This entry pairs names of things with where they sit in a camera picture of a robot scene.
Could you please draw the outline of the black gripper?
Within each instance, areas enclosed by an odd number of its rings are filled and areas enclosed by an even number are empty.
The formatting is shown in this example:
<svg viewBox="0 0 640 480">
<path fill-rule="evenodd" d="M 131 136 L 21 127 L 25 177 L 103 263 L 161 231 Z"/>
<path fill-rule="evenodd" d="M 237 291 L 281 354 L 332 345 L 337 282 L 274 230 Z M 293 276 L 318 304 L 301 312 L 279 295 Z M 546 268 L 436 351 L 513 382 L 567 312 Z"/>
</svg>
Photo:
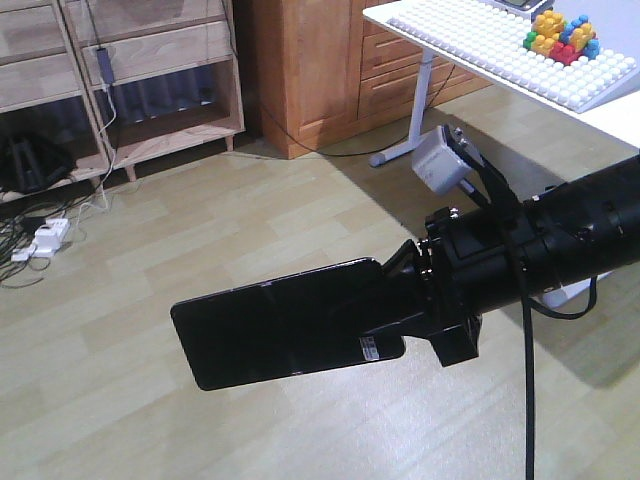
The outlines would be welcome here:
<svg viewBox="0 0 640 480">
<path fill-rule="evenodd" d="M 426 240 L 411 239 L 382 265 L 387 278 L 415 277 L 415 312 L 374 316 L 359 336 L 404 336 L 429 341 L 443 366 L 479 355 L 482 315 L 519 299 L 504 231 L 491 213 L 456 216 L 443 208 L 425 220 Z"/>
</svg>

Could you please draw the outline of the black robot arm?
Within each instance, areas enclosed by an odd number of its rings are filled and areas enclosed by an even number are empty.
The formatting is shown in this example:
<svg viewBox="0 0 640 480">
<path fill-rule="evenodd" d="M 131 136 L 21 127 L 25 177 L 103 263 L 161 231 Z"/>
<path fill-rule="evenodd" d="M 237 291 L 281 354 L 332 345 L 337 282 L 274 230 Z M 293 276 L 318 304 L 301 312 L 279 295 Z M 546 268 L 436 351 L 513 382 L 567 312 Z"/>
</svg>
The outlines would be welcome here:
<svg viewBox="0 0 640 480">
<path fill-rule="evenodd" d="M 424 240 L 384 264 L 359 334 L 422 338 L 453 365 L 477 356 L 483 314 L 517 302 L 557 318 L 540 294 L 638 261 L 637 157 L 523 202 L 491 164 L 478 170 L 483 188 L 465 185 L 476 209 L 426 219 Z"/>
</svg>

